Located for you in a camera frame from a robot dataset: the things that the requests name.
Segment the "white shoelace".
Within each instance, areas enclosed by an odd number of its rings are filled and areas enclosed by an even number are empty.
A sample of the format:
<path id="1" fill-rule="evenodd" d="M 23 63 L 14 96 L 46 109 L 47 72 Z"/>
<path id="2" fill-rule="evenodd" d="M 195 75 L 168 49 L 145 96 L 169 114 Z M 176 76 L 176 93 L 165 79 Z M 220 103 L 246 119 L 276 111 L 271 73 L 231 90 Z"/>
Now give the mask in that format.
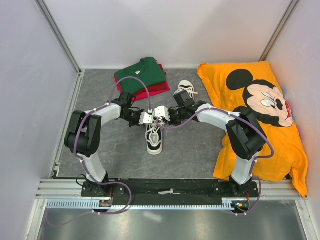
<path id="1" fill-rule="evenodd" d="M 152 123 L 146 124 L 146 133 L 145 135 L 161 135 L 162 134 L 162 127 L 165 125 L 163 120 L 154 120 Z"/>

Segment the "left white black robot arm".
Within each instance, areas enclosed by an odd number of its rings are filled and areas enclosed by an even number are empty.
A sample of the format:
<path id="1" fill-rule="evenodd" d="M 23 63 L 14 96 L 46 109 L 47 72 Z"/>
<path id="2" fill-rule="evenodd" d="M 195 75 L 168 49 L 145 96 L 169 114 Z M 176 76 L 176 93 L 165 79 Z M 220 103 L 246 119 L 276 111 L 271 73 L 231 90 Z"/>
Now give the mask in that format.
<path id="1" fill-rule="evenodd" d="M 109 176 L 98 154 L 102 126 L 117 119 L 127 121 L 130 127 L 139 126 L 144 111 L 133 107 L 133 100 L 132 94 L 124 92 L 110 103 L 86 112 L 75 110 L 71 115 L 64 146 L 79 159 L 85 171 L 86 182 L 82 188 L 92 187 L 99 197 L 110 191 Z"/>

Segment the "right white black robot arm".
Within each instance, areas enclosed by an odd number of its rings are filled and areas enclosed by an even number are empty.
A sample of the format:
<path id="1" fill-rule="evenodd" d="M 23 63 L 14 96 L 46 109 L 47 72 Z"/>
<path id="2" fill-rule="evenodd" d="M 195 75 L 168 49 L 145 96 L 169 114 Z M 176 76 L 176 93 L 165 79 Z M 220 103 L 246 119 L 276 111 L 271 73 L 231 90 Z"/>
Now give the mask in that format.
<path id="1" fill-rule="evenodd" d="M 174 95 L 177 107 L 165 111 L 170 125 L 180 126 L 188 120 L 209 124 L 226 131 L 231 150 L 236 155 L 234 169 L 228 179 L 229 191 L 242 196 L 253 178 L 253 167 L 266 144 L 267 137 L 254 114 L 247 108 L 240 112 L 223 110 L 205 101 L 195 101 L 187 91 Z"/>

